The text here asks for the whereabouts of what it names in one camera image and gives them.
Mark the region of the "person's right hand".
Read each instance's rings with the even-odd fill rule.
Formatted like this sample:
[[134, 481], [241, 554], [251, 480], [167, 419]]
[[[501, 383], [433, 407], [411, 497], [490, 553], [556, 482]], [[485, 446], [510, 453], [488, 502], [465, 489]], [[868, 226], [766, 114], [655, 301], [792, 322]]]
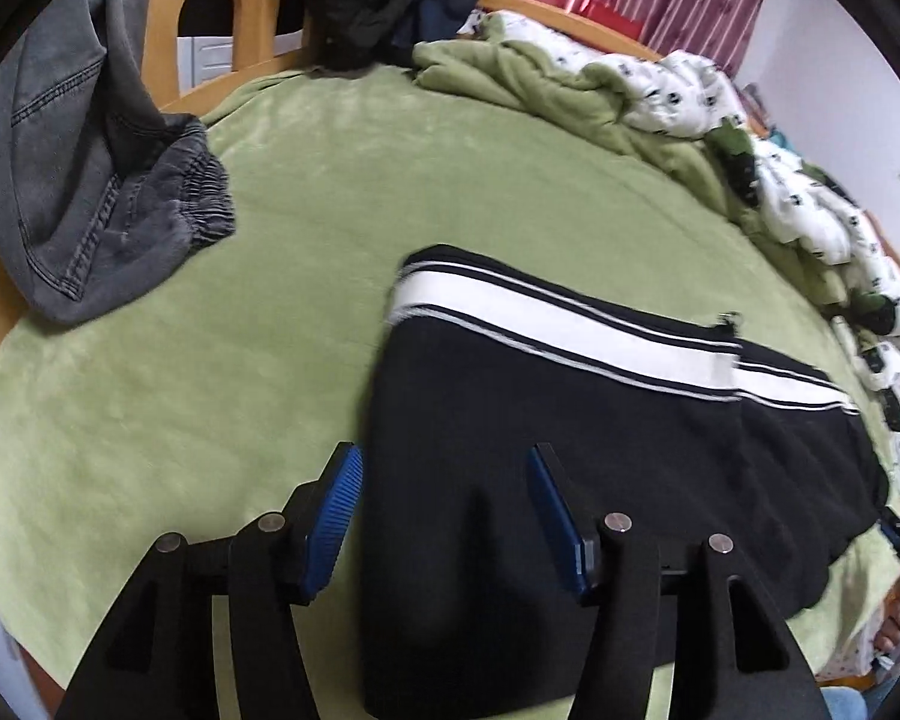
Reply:
[[878, 655], [891, 655], [900, 647], [900, 593], [884, 603], [884, 617], [873, 639]]

